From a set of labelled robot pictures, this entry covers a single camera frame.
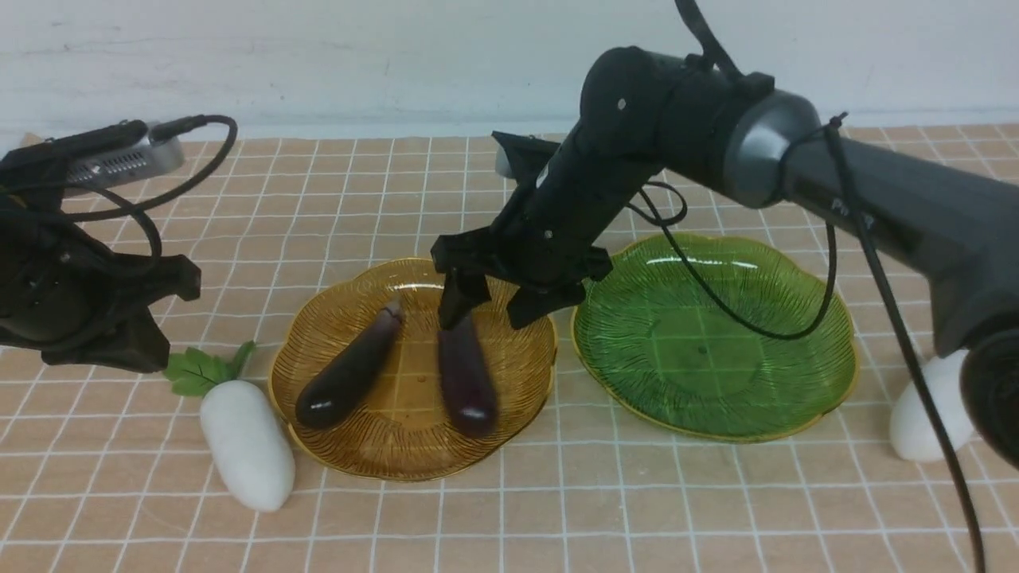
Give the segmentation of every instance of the table surface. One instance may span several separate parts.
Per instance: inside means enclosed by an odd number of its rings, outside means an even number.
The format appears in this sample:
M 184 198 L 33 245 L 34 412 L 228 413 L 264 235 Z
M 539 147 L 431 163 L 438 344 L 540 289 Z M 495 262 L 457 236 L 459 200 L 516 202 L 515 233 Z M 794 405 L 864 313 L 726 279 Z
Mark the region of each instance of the table surface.
M 904 153 L 1019 183 L 1019 126 L 850 129 Z M 186 144 L 180 183 L 217 149 Z M 294 313 L 319 291 L 434 238 L 487 224 L 513 188 L 488 138 L 242 140 L 189 195 L 153 212 L 167 254 L 203 270 L 200 300 L 153 313 L 175 349 L 231 352 L 255 337 L 245 377 L 264 381 Z M 690 203 L 683 230 L 739 235 L 824 276 L 824 228 L 791 205 L 739 207 L 673 173 Z M 673 204 L 660 190 L 652 197 Z M 106 207 L 82 198 L 68 209 Z M 88 223 L 121 252 L 146 253 L 129 220 Z M 628 211 L 599 244 L 659 232 Z M 859 244 L 840 233 L 839 293 L 851 309 L 859 384 L 816 426 L 729 446 L 652 427 L 612 404 L 570 344 L 554 395 L 518 437 L 478 466 L 424 484 L 352 478 L 298 454 L 297 486 L 256 515 L 212 471 L 199 403 L 157 375 L 44 368 L 0 354 L 0 571 L 83 573 L 657 573 L 962 571 L 965 523 L 943 463 L 898 460 L 888 441 L 908 383 Z M 925 282 L 887 269 L 917 347 L 931 356 Z M 961 460 L 991 571 L 1019 560 L 1019 474 L 979 439 Z

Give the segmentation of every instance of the green glass plate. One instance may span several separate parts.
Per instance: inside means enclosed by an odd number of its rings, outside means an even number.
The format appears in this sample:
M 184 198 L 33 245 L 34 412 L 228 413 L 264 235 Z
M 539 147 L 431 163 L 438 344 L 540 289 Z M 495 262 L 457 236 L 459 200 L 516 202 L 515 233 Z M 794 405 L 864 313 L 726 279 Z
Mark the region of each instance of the green glass plate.
M 824 282 L 749 239 L 675 233 L 698 273 L 738 315 L 772 332 L 806 328 Z M 731 442 L 785 437 L 816 423 L 852 392 L 853 322 L 836 295 L 798 341 L 743 327 L 704 293 L 664 236 L 612 256 L 573 315 L 577 354 L 637 415 L 681 433 Z

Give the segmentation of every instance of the plate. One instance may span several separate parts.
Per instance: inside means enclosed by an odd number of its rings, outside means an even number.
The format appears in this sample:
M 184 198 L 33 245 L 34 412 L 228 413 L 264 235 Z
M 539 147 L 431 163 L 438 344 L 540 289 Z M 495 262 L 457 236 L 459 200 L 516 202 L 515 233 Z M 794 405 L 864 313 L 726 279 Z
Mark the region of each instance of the plate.
M 806 328 L 824 282 L 749 239 L 674 233 L 712 291 L 771 332 Z M 664 236 L 612 256 L 573 314 L 577 353 L 623 406 L 675 431 L 731 442 L 767 441 L 816 423 L 850 395 L 859 371 L 853 322 L 833 298 L 797 341 L 759 335 L 719 309 Z
M 392 481 L 446 477 L 488 457 L 541 412 L 551 392 L 555 327 L 545 318 L 514 330 L 504 308 L 517 288 L 490 279 L 492 301 L 474 310 L 474 321 L 498 393 L 498 427 L 487 438 L 469 439 L 449 425 L 436 357 L 442 283 L 430 260 L 399 259 L 323 291 L 298 313 L 273 363 L 269 394 L 292 438 L 321 464 Z M 298 424 L 301 390 L 397 292 L 406 320 L 362 407 L 330 430 Z

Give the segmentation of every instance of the eggplant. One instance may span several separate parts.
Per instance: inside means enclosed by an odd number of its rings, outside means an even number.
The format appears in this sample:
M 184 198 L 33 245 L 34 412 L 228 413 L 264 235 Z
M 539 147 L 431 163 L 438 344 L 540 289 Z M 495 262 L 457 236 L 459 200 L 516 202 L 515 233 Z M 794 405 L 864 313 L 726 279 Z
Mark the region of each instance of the eggplant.
M 364 402 L 395 346 L 404 310 L 393 299 L 301 390 L 298 423 L 314 430 L 339 425 Z
M 470 438 L 491 435 L 498 425 L 498 395 L 470 314 L 438 334 L 439 385 L 452 427 Z

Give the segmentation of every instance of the robotic arm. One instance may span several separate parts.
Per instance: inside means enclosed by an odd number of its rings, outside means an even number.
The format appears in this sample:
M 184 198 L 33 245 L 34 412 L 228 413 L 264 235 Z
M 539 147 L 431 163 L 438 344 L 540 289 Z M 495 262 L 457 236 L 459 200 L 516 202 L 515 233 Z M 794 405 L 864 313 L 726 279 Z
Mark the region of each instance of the robotic arm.
M 170 173 L 184 162 L 177 136 L 207 123 L 230 127 L 219 153 L 160 197 L 118 209 L 71 214 L 63 199 Z M 149 307 L 169 296 L 199 298 L 202 273 L 182 255 L 163 256 L 144 211 L 190 191 L 222 163 L 236 139 L 229 117 L 159 124 L 125 121 L 16 149 L 0 161 L 0 346 L 39 351 L 43 362 L 130 372 L 166 368 L 170 344 Z M 130 215 L 152 254 L 115 253 L 75 223 Z
M 803 97 L 702 56 L 637 47 L 601 55 L 561 144 L 494 134 L 517 188 L 492 223 L 441 236 L 439 319 L 489 300 L 485 276 L 520 287 L 522 328 L 584 301 L 611 261 L 594 241 L 663 168 L 748 208 L 798 204 L 859 238 L 838 165 Z M 1019 189 L 864 143 L 842 144 L 869 240 L 928 281 L 940 356 L 970 349 L 963 395 L 974 423 L 1019 468 Z

